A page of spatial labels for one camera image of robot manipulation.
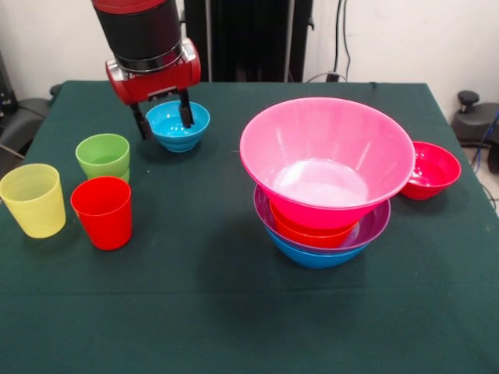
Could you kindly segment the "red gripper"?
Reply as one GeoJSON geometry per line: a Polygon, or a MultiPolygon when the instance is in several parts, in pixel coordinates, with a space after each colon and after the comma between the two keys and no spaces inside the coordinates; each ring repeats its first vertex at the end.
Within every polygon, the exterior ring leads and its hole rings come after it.
{"type": "Polygon", "coordinates": [[[138,103],[179,90],[179,114],[182,125],[190,129],[194,123],[189,102],[188,88],[200,82],[200,57],[194,43],[184,38],[180,56],[170,65],[155,72],[127,72],[116,60],[105,62],[108,80],[117,96],[129,105],[142,140],[152,141],[154,134],[138,103]]]}

